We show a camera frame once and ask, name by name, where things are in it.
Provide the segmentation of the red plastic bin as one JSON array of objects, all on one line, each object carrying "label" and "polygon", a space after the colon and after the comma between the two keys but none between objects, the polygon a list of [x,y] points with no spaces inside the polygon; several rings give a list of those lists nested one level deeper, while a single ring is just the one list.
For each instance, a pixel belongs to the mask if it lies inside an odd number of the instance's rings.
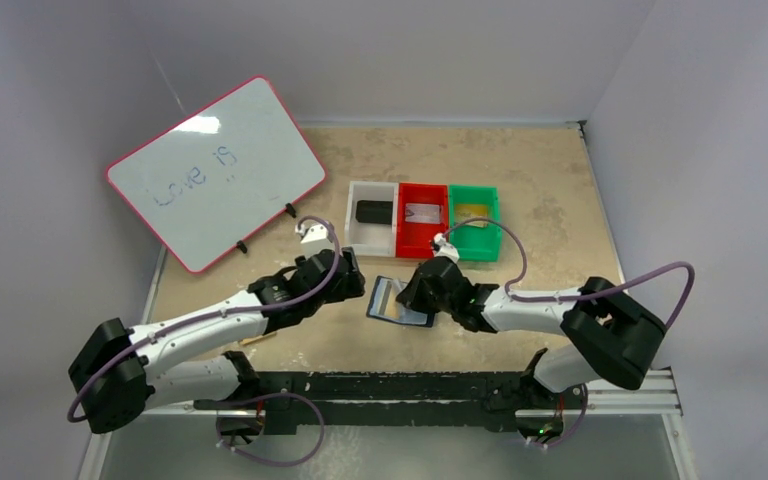
[{"label": "red plastic bin", "polygon": [[[416,205],[435,207],[438,215],[436,222],[417,221],[414,211]],[[431,241],[435,234],[444,232],[449,227],[448,187],[441,184],[400,183],[396,214],[396,246],[398,258],[426,259],[433,256]]]}]

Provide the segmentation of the blue leather card holder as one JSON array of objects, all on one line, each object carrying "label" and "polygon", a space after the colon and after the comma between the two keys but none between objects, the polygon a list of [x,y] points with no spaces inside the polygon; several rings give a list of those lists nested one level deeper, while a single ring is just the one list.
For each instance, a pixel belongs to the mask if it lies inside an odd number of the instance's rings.
[{"label": "blue leather card holder", "polygon": [[[431,328],[434,325],[435,315],[424,314],[410,310],[396,301],[396,297],[407,286],[402,280],[377,276],[373,284],[370,301],[368,303],[366,316],[375,320],[385,321],[396,325],[407,327]],[[401,318],[392,321],[381,315],[382,309],[388,302],[397,302],[401,306]]]}]

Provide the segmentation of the green plastic bin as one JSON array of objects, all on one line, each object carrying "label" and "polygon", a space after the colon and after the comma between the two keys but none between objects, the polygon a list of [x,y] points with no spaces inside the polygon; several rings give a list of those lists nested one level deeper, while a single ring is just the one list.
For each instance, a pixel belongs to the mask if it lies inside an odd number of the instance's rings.
[{"label": "green plastic bin", "polygon": [[[487,204],[491,208],[490,219],[500,220],[499,195],[495,187],[450,184],[449,226],[454,227],[454,206],[460,203]],[[450,242],[457,248],[460,258],[466,261],[495,262],[499,258],[503,232],[495,224],[486,228],[464,225],[449,234]]]}]

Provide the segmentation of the white plastic bin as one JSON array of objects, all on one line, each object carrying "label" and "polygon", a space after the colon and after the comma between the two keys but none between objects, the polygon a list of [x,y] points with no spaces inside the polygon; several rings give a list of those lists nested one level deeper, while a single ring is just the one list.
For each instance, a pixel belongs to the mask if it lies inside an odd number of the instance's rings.
[{"label": "white plastic bin", "polygon": [[358,256],[396,256],[399,184],[351,181],[345,215],[345,244]]}]

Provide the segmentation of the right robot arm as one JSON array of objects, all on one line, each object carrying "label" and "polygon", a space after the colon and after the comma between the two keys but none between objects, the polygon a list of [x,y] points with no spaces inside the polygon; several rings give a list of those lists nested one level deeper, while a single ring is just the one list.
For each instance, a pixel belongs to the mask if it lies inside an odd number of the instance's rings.
[{"label": "right robot arm", "polygon": [[593,380],[639,389],[667,333],[664,321],[605,278],[555,292],[507,291],[471,282],[447,257],[423,262],[396,301],[423,314],[446,313],[470,332],[567,338],[567,345],[536,354],[526,369],[521,392],[536,407]]}]

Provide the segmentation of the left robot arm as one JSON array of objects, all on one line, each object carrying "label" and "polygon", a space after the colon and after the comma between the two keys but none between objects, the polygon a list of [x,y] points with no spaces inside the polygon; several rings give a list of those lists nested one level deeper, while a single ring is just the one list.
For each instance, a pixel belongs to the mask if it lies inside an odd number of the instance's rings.
[{"label": "left robot arm", "polygon": [[226,300],[176,319],[126,327],[99,324],[68,368],[76,391],[67,412],[95,434],[118,430],[143,411],[189,400],[224,400],[244,409],[258,382],[239,354],[200,355],[239,340],[293,327],[325,304],[360,298],[365,279],[352,248],[300,256]]}]

